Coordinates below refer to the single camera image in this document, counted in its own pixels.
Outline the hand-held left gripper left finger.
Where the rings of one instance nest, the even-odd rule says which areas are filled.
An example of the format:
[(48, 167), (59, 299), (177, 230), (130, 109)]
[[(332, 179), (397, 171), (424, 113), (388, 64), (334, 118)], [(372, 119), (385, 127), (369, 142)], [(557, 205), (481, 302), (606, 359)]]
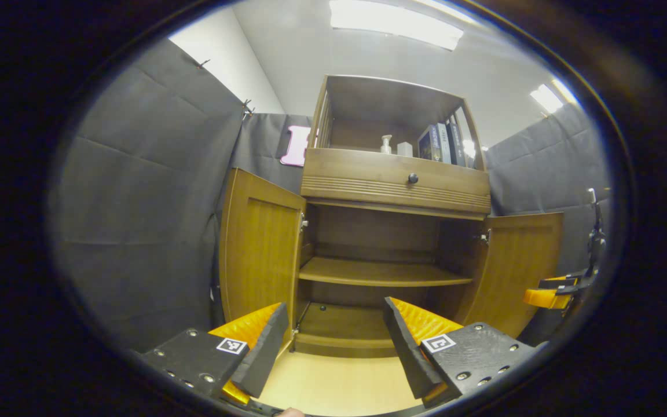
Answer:
[(246, 406), (261, 396), (288, 327), (278, 302), (213, 330), (185, 329), (138, 356), (183, 388)]

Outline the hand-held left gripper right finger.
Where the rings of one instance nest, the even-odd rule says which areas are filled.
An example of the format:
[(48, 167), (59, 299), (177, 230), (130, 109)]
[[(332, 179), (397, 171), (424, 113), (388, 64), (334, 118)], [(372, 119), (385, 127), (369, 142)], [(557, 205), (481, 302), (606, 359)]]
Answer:
[(537, 351), (492, 325), (461, 325), (393, 297), (383, 301), (383, 320), (411, 393), (426, 408), (476, 396)]

